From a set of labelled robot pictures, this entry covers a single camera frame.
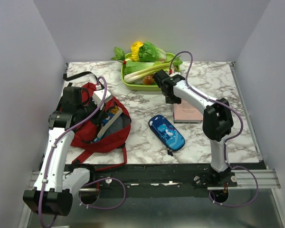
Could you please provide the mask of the pink book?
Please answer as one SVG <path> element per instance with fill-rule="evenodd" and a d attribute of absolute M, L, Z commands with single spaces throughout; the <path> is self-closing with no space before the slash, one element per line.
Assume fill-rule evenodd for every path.
<path fill-rule="evenodd" d="M 194 106 L 182 100 L 180 104 L 173 105 L 173 121 L 174 123 L 200 124 L 203 121 L 203 115 Z"/>

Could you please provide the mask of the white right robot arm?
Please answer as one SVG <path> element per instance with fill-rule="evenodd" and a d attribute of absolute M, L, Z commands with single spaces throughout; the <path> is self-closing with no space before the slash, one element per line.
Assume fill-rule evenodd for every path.
<path fill-rule="evenodd" d="M 220 186 L 230 173 L 224 141 L 231 134 L 234 122 L 228 101 L 225 98 L 218 100 L 193 88 L 179 74 L 169 76 L 160 70 L 153 79 L 165 96 L 166 103 L 180 104 L 186 101 L 203 115 L 202 129 L 211 146 L 209 181 L 214 186 Z"/>

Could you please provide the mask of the red student backpack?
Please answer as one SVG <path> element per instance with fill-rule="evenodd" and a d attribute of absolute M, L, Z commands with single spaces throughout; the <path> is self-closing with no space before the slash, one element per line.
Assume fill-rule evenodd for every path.
<path fill-rule="evenodd" d="M 84 163 L 93 153 L 108 153 L 118 148 L 121 148 L 123 151 L 123 162 L 100 168 L 98 170 L 104 171 L 114 169 L 127 164 L 125 141 L 128 138 L 131 129 L 131 118 L 129 112 L 116 97 L 113 97 L 109 102 L 107 102 L 103 106 L 103 109 L 105 109 L 108 116 L 109 110 L 114 108 L 116 105 L 122 109 L 123 113 L 108 128 L 100 141 L 92 143 L 101 129 L 101 121 L 88 120 L 77 128 L 75 137 L 71 142 L 71 146 L 84 149 L 85 151 L 72 161 L 72 166 L 74 168 L 78 168 L 79 165 Z"/>

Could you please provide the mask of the blue dinosaur pencil case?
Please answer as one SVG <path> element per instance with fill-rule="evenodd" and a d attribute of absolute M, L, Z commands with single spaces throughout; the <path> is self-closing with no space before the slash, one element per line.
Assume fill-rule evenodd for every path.
<path fill-rule="evenodd" d="M 162 115 L 156 115 L 148 121 L 148 126 L 156 137 L 167 147 L 168 155 L 185 145 L 181 133 Z"/>

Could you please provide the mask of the teal notebook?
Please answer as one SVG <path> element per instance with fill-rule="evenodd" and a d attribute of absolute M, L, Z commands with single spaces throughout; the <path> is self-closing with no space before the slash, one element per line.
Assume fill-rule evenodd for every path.
<path fill-rule="evenodd" d="M 100 141 L 101 139 L 102 139 L 102 136 L 96 137 L 96 138 L 94 138 L 92 143 L 96 143 L 96 142 Z"/>

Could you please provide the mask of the orange treehouse children's book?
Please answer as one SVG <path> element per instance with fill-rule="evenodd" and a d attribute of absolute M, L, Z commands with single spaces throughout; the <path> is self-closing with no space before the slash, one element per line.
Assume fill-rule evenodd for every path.
<path fill-rule="evenodd" d="M 116 119 L 123 113 L 122 109 L 119 106 L 111 108 L 108 112 L 108 116 L 101 120 L 101 129 L 97 134 L 97 137 L 103 136 L 108 128 L 116 121 Z"/>

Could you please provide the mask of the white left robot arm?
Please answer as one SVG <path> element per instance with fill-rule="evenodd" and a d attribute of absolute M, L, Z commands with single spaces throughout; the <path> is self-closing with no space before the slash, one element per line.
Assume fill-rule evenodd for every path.
<path fill-rule="evenodd" d="M 23 201 L 35 214 L 67 216 L 79 189 L 95 184 L 92 166 L 79 165 L 64 176 L 67 154 L 76 130 L 100 113 L 112 98 L 105 85 L 97 83 L 95 86 L 93 91 L 84 87 L 64 87 L 57 109 L 49 116 L 48 144 L 39 176 L 33 189 L 23 193 Z"/>

